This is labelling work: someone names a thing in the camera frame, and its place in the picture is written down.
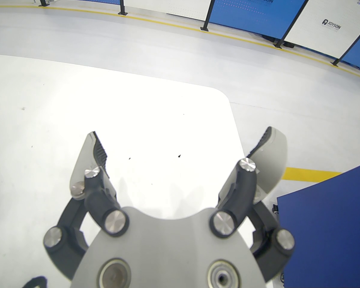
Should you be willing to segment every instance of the silver screw head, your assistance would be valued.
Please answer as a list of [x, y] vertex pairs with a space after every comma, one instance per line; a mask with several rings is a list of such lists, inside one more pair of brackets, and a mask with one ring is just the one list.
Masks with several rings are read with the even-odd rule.
[[295, 246], [295, 239], [293, 238], [291, 232], [287, 229], [281, 229], [277, 232], [276, 240], [285, 250], [291, 250]]
[[62, 238], [61, 229], [57, 226], [51, 227], [44, 235], [44, 246], [51, 248], [59, 244]]
[[106, 217], [104, 226], [108, 233], [116, 234], [124, 228], [126, 222], [125, 214], [120, 210], [114, 210]]
[[254, 163], [254, 161], [252, 159], [250, 159], [248, 157], [240, 160], [239, 164], [240, 164], [240, 167], [246, 171], [252, 172], [252, 171], [256, 170], [256, 164]]
[[86, 169], [86, 170], [84, 170], [84, 175], [87, 178], [93, 178], [93, 177], [96, 177], [99, 174], [99, 172], [100, 172], [100, 168], [96, 167], [94, 169]]
[[213, 226], [217, 232], [224, 236], [231, 235], [235, 229], [232, 217], [224, 211], [219, 211], [214, 215]]
[[70, 187], [70, 193], [72, 196], [77, 197], [84, 192], [84, 181], [79, 181]]

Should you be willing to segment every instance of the white table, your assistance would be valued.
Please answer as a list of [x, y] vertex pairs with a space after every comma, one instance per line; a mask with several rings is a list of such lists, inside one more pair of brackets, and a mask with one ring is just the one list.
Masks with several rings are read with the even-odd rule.
[[[69, 179], [93, 130], [121, 206], [158, 218], [214, 207], [244, 155], [218, 90], [0, 55], [0, 287], [39, 275], [49, 288], [69, 287], [42, 240], [70, 199]], [[90, 217], [82, 229], [89, 243], [98, 232]], [[240, 232], [251, 238], [251, 229]]]

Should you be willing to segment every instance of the black cable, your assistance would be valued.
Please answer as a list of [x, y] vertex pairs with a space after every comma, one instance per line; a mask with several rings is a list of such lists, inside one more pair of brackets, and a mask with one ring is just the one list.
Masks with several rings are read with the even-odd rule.
[[32, 278], [23, 286], [23, 288], [36, 288], [37, 286], [40, 288], [47, 288], [47, 278], [44, 276]]

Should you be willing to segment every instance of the gray gripper base plate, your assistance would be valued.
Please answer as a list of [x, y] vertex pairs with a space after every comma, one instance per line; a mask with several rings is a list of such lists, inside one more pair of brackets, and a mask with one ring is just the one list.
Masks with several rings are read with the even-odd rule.
[[208, 208], [180, 220], [161, 220], [125, 207], [127, 232], [111, 237], [100, 231], [83, 257], [71, 288], [99, 287], [102, 265], [121, 258], [131, 268], [130, 288], [204, 288], [216, 260], [226, 260], [239, 272], [240, 287], [264, 288], [258, 265], [241, 235], [219, 239], [209, 228], [215, 211]]

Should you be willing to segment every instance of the yellow floor line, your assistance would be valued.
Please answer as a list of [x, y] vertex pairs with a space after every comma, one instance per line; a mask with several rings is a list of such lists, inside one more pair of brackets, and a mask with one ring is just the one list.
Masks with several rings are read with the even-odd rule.
[[[40, 7], [38, 7], [36, 5], [0, 5], [0, 8], [40, 8]], [[287, 50], [287, 49], [275, 48], [273, 45], [264, 44], [264, 43], [257, 42], [257, 41], [252, 41], [252, 40], [246, 40], [246, 39], [240, 38], [240, 37], [234, 37], [234, 36], [229, 36], [229, 35], [220, 34], [220, 33], [202, 31], [202, 30], [199, 30], [198, 28], [193, 28], [193, 27], [188, 27], [188, 26], [184, 26], [184, 25], [177, 25], [177, 24], [171, 24], [171, 23], [156, 21], [154, 19], [140, 18], [140, 17], [136, 17], [136, 16], [124, 16], [124, 15], [119, 15], [119, 14], [109, 13], [109, 12], [80, 10], [80, 9], [77, 9], [77, 8], [60, 8], [60, 7], [51, 7], [51, 6], [49, 6], [47, 9], [119, 16], [119, 17], [123, 17], [123, 18], [131, 18], [131, 19], [134, 19], [134, 20], [140, 20], [140, 21], [145, 21], [145, 22], [150, 22], [150, 23], [163, 24], [163, 25], [178, 27], [178, 28], [181, 28], [181, 29], [196, 31], [196, 32], [200, 32], [200, 33], [207, 33], [207, 34], [211, 34], [211, 35], [215, 35], [215, 36], [226, 37], [226, 38], [230, 38], [230, 39], [234, 39], [234, 40], [244, 41], [244, 42], [251, 43], [251, 44], [256, 44], [256, 45], [261, 45], [261, 46], [264, 46], [264, 47], [273, 48], [273, 49], [276, 49], [276, 50], [279, 50], [279, 51], [282, 51], [282, 52], [286, 52], [286, 53], [290, 53], [290, 54], [293, 54], [293, 55], [296, 55], [296, 56], [300, 56], [300, 57], [303, 57], [303, 58], [306, 58], [306, 59], [311, 59], [311, 60], [314, 60], [316, 62], [325, 64], [327, 66], [338, 68], [338, 69], [340, 69], [342, 71], [345, 71], [347, 73], [350, 73], [350, 74], [353, 74], [353, 75], [355, 75], [357, 77], [360, 77], [360, 74], [354, 73], [354, 72], [349, 71], [349, 70], [347, 70], [345, 68], [342, 68], [342, 67], [334, 66], [334, 65], [332, 65], [331, 63], [329, 63], [327, 61], [323, 61], [323, 60], [316, 59], [316, 58], [313, 58], [313, 57], [310, 57], [310, 56], [307, 56], [307, 55], [299, 54], [298, 52], [292, 52], [292, 51]]]
[[336, 177], [339, 174], [341, 173], [335, 171], [323, 171], [323, 170], [287, 167], [282, 179], [295, 180], [295, 181], [322, 182], [327, 179]]

